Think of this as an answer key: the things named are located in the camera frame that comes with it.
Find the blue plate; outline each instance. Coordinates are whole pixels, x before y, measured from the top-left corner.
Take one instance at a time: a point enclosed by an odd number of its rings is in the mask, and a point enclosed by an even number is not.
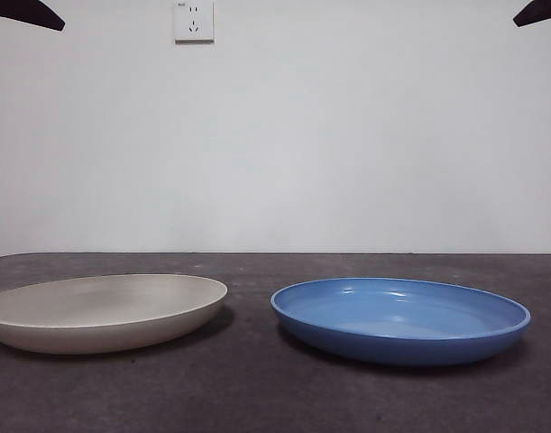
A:
[[[319,349],[410,366],[496,355],[530,320],[525,307],[487,291],[387,278],[302,282],[274,293],[271,305],[285,329]]]

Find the electrical outlet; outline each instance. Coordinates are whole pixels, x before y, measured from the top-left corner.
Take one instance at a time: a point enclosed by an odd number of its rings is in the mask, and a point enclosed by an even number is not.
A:
[[[215,39],[214,0],[176,0],[175,42]]]

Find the plate rim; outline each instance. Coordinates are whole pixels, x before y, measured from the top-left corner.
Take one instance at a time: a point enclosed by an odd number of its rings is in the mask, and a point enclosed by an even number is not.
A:
[[[428,284],[436,284],[439,286],[446,286],[451,287],[454,289],[462,289],[462,290],[470,290],[475,291],[483,295],[492,296],[497,299],[502,299],[504,301],[507,301],[508,303],[514,305],[516,308],[521,309],[524,312],[525,317],[523,320],[521,320],[517,325],[514,325],[512,327],[504,327],[502,329],[498,329],[495,331],[489,331],[489,332],[480,332],[480,333],[473,333],[473,334],[463,334],[460,336],[433,336],[433,337],[408,337],[408,336],[393,336],[393,335],[387,335],[387,334],[373,334],[370,332],[363,332],[363,331],[356,331],[356,330],[345,330],[340,327],[332,327],[332,326],[322,326],[320,324],[314,323],[310,320],[305,320],[302,318],[297,318],[296,316],[293,316],[286,312],[284,309],[279,307],[277,303],[275,302],[275,298],[281,294],[283,291],[291,290],[295,287],[311,284],[314,282],[322,282],[322,281],[347,281],[347,280],[373,280],[373,281],[411,281],[411,282],[423,282]],[[286,318],[291,318],[299,323],[302,323],[304,325],[309,325],[310,327],[317,327],[319,329],[324,329],[326,331],[335,331],[342,334],[349,334],[352,336],[368,336],[368,337],[374,337],[374,338],[385,338],[390,340],[405,340],[405,341],[459,341],[459,340],[470,340],[470,339],[478,339],[478,338],[487,338],[492,336],[502,336],[505,334],[509,334],[512,332],[519,331],[521,329],[524,329],[529,325],[529,322],[531,321],[531,314],[529,313],[529,310],[524,307],[519,302],[506,298],[505,296],[498,295],[496,293],[492,293],[487,290],[481,290],[481,289],[475,289],[472,287],[466,287],[461,286],[459,284],[452,284],[447,282],[437,282],[437,281],[427,281],[427,280],[413,280],[413,279],[407,279],[407,278],[388,278],[388,277],[339,277],[339,278],[324,278],[320,280],[313,280],[313,281],[302,281],[295,284],[291,284],[290,286],[284,287],[282,289],[279,289],[275,291],[271,295],[271,307],[279,314]]]
[[[83,327],[81,327],[81,326],[54,327],[54,326],[43,326],[43,325],[29,325],[29,324],[22,324],[22,323],[17,323],[17,322],[10,322],[10,321],[7,321],[7,320],[0,320],[0,325],[4,326],[4,327],[23,327],[23,328],[29,328],[29,329],[65,329],[65,330],[95,329],[95,328],[100,328],[100,327],[120,327],[120,326],[126,326],[126,325],[147,323],[147,322],[152,322],[152,321],[156,321],[156,320],[162,320],[162,319],[165,319],[165,318],[175,318],[176,316],[181,316],[181,315],[184,315],[184,314],[192,313],[193,311],[198,311],[200,309],[210,307],[210,306],[216,304],[217,302],[222,301],[225,298],[225,296],[227,296],[227,293],[228,293],[228,288],[227,288],[227,285],[225,283],[223,283],[219,280],[214,280],[214,279],[208,278],[208,277],[200,277],[200,276],[197,276],[197,275],[186,275],[186,274],[182,274],[182,273],[113,273],[113,274],[105,274],[105,275],[89,275],[87,277],[65,278],[65,279],[60,279],[60,280],[50,280],[50,281],[44,281],[44,282],[36,282],[34,284],[26,284],[24,286],[15,287],[14,289],[3,290],[3,291],[0,292],[0,295],[4,295],[4,294],[8,293],[9,291],[22,290],[22,289],[26,289],[26,288],[29,288],[29,287],[32,287],[32,286],[40,286],[40,285],[47,284],[47,283],[50,283],[50,282],[89,280],[89,279],[111,278],[111,277],[144,277],[144,276],[147,276],[147,277],[150,277],[150,276],[154,276],[154,277],[156,277],[156,276],[159,276],[159,277],[161,277],[161,276],[164,276],[164,277],[183,277],[183,278],[194,278],[194,279],[198,279],[198,280],[213,281],[213,282],[217,282],[219,284],[219,286],[223,287],[223,293],[217,299],[214,299],[214,300],[212,300],[212,301],[210,301],[206,304],[200,305],[200,306],[195,307],[193,309],[187,309],[187,310],[184,310],[184,311],[180,311],[178,313],[167,314],[167,315],[164,315],[164,316],[158,316],[156,318],[146,318],[146,319],[143,319],[143,320],[130,320],[130,321],[125,321],[125,322],[107,323],[107,324],[100,324],[100,325],[88,325],[88,326],[83,326]]]

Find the dark table surface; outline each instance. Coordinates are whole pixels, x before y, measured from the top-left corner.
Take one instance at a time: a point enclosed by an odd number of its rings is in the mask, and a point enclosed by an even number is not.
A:
[[[54,253],[0,258],[0,291],[115,273],[223,281],[225,307],[162,345],[37,355],[0,344],[0,433],[550,432],[551,255]],[[338,276],[443,281],[526,305],[521,342],[492,359],[406,369],[327,355],[289,336],[278,288]]]

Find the white plate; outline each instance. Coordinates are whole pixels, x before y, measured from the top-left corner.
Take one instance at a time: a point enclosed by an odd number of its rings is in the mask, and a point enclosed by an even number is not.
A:
[[[0,293],[0,341],[47,354],[154,345],[201,327],[227,287],[187,275],[108,275]]]

